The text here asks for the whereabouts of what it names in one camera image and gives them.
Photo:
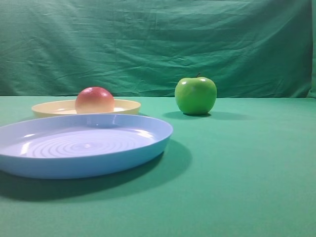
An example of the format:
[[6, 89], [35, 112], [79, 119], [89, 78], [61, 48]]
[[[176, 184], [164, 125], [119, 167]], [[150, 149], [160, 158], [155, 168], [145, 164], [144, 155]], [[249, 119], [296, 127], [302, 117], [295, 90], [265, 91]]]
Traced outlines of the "yellow plate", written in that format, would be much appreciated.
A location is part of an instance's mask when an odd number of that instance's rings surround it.
[[[139, 113], [141, 104], [136, 101], [115, 99], [115, 107], [106, 114], [129, 114]], [[52, 101], [32, 106], [32, 111], [37, 118], [46, 118], [63, 115], [76, 115], [75, 100]]]

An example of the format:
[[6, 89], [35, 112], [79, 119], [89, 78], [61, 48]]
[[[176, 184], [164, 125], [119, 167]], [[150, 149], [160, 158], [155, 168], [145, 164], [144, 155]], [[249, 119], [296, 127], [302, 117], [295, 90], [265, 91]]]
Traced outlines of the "blue plate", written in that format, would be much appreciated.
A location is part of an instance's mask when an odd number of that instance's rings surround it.
[[88, 114], [27, 120], [0, 129], [0, 169], [36, 179], [125, 171], [162, 154], [171, 124], [139, 115]]

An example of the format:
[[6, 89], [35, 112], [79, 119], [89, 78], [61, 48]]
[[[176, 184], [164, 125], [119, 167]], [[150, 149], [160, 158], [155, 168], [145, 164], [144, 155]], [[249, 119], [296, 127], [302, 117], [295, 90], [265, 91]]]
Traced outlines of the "green apple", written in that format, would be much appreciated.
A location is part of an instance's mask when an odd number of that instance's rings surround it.
[[180, 79], [175, 87], [176, 104], [186, 115], [200, 116], [209, 113], [216, 98], [216, 84], [200, 74], [194, 78]]

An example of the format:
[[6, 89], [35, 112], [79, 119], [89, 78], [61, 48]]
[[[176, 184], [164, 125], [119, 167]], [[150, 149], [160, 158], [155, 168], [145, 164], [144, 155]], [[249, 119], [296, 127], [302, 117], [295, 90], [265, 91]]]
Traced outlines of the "green tablecloth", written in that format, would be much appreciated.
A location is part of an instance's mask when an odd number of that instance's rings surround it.
[[83, 180], [2, 173], [1, 236], [315, 236], [314, 98], [222, 98], [207, 117], [137, 101], [173, 125], [162, 157]]

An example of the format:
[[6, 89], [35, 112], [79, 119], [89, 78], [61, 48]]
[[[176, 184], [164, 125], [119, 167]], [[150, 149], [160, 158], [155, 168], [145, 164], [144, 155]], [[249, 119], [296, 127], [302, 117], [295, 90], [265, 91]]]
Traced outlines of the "green backdrop cloth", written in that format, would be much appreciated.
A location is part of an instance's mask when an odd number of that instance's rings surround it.
[[2, 96], [171, 97], [201, 75], [219, 97], [315, 97], [313, 0], [3, 0]]

